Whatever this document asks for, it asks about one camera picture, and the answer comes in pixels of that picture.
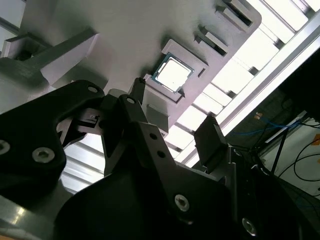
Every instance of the screw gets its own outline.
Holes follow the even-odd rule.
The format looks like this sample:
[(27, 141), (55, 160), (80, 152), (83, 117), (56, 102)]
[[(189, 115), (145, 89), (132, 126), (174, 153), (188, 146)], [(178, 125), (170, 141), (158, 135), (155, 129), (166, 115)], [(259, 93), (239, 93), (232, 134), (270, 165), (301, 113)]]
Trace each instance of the screw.
[(90, 92), (93, 92), (93, 93), (97, 93), (97, 92), (98, 92), (98, 90), (97, 90), (96, 88), (94, 88), (93, 86), (89, 86), (89, 87), (88, 87), (88, 90), (89, 90)]
[(7, 153), (10, 150), (10, 144), (4, 140), (0, 140), (0, 155)]
[(135, 100), (133, 100), (133, 99), (132, 99), (132, 98), (130, 98), (130, 97), (127, 97), (127, 98), (126, 98), (126, 100), (127, 100), (129, 103), (131, 103), (131, 104), (136, 103), (136, 101), (135, 101)]
[(37, 163), (47, 164), (55, 158), (55, 152), (47, 147), (38, 147), (32, 152), (32, 158)]
[(242, 225), (244, 227), (244, 229), (253, 237), (255, 237), (257, 235), (257, 230), (255, 228), (255, 226), (253, 225), (253, 223), (251, 221), (249, 221), (248, 219), (246, 219), (245, 217), (242, 218)]
[(182, 212), (186, 212), (189, 210), (189, 201), (188, 199), (186, 199), (185, 196), (181, 195), (181, 194), (177, 194), (174, 197), (174, 202), (176, 204), (176, 206), (182, 211)]

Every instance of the cable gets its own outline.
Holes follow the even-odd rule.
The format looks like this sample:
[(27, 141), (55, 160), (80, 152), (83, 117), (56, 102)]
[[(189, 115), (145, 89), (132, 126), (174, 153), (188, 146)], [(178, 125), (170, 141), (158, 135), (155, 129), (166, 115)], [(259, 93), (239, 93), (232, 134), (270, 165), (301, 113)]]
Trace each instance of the cable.
[(311, 144), (313, 144), (313, 143), (315, 143), (315, 142), (317, 142), (317, 141), (319, 141), (319, 140), (320, 140), (320, 138), (317, 138), (316, 140), (313, 140), (312, 142), (310, 142), (308, 145), (306, 145), (304, 148), (302, 148), (302, 150), (301, 150), (301, 151), (299, 152), (299, 154), (296, 156), (296, 159), (295, 159), (295, 161), (294, 161), (294, 163), (293, 163), (293, 171), (294, 171), (294, 174), (296, 175), (296, 177), (297, 177), (298, 179), (303, 180), (303, 181), (306, 181), (306, 182), (318, 182), (318, 181), (320, 181), (320, 179), (310, 180), (310, 179), (302, 178), (302, 177), (300, 177), (300, 176), (297, 174), (297, 170), (296, 170), (296, 165), (297, 165), (297, 162), (298, 162), (298, 159), (299, 159), (301, 153), (302, 153), (307, 147), (309, 147)]
[(281, 125), (281, 124), (276, 124), (276, 123), (273, 123), (271, 121), (269, 121), (269, 119), (267, 119), (266, 117), (264, 116), (259, 116), (259, 119), (261, 119), (262, 121), (264, 121), (265, 123), (268, 123), (272, 126), (275, 126), (275, 127), (278, 127), (278, 128), (291, 128), (291, 127), (295, 127), (297, 125), (299, 125), (299, 122), (294, 122), (292, 123), (291, 125)]
[(308, 126), (308, 127), (314, 128), (314, 129), (320, 129), (320, 123), (316, 124), (316, 125), (308, 125), (308, 124), (300, 122), (299, 124), (303, 125), (303, 126)]
[[(311, 155), (308, 155), (308, 156), (304, 156), (304, 157), (298, 159), (298, 161), (296, 161), (296, 162), (299, 162), (299, 161), (301, 161), (302, 159), (306, 159), (306, 158), (313, 157), (313, 156), (319, 156), (319, 155), (320, 155), (320, 153), (315, 153), (315, 154), (311, 154)], [(294, 162), (291, 163), (288, 167), (286, 167), (286, 169), (283, 170), (283, 171), (279, 174), (278, 178), (280, 178), (281, 175), (284, 174), (289, 168), (291, 168), (296, 162), (294, 161)]]
[(256, 130), (256, 131), (249, 131), (249, 132), (235, 132), (235, 131), (233, 131), (232, 133), (236, 134), (236, 135), (254, 135), (256, 133), (265, 132), (266, 130), (276, 129), (276, 128), (279, 128), (279, 127), (278, 126), (271, 126), (271, 127), (267, 127), (265, 129), (260, 129), (260, 130)]

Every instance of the blue cable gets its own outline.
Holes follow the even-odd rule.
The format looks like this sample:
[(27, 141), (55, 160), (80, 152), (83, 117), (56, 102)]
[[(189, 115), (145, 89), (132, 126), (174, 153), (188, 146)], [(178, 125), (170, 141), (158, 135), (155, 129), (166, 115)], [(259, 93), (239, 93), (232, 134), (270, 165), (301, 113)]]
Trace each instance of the blue cable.
[(264, 116), (261, 116), (260, 119), (261, 119), (262, 121), (264, 121), (265, 123), (268, 123), (268, 124), (270, 124), (270, 125), (272, 125), (272, 126), (279, 127), (279, 128), (291, 128), (291, 127), (296, 127), (296, 126), (299, 125), (299, 122), (298, 122), (298, 121), (292, 123), (291, 125), (279, 125), (279, 124), (276, 124), (276, 123), (273, 123), (273, 122), (269, 121), (269, 120), (268, 120), (266, 117), (264, 117)]
[(256, 130), (256, 131), (250, 131), (250, 132), (235, 132), (235, 131), (233, 131), (232, 133), (236, 134), (236, 135), (253, 135), (253, 134), (261, 133), (261, 132), (269, 130), (269, 129), (276, 129), (276, 128), (279, 128), (279, 126), (271, 126), (271, 127), (267, 127), (266, 129), (260, 129), (260, 130)]

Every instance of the black metal bracket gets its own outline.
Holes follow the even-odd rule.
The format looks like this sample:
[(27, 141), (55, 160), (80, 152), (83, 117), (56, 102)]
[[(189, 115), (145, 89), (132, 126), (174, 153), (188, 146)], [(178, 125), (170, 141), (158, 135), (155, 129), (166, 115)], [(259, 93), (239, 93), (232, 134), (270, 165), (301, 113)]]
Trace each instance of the black metal bracket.
[(99, 87), (79, 80), (2, 114), (0, 140), (8, 150), (0, 154), (0, 194), (19, 200), (56, 184), (66, 165), (61, 142), (72, 131), (68, 117), (98, 106), (103, 96)]

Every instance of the black mechanical arm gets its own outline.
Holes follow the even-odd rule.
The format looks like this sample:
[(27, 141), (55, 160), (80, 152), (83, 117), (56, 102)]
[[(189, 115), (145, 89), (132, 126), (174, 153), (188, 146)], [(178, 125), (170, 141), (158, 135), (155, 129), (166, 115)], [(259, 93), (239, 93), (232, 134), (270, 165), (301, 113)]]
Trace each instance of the black mechanical arm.
[(176, 163), (141, 103), (79, 80), (0, 115), (0, 195), (41, 198), (66, 165), (64, 148), (101, 135), (104, 178), (71, 197), (55, 239), (318, 239), (262, 165), (226, 143), (209, 115), (194, 138), (206, 173)]

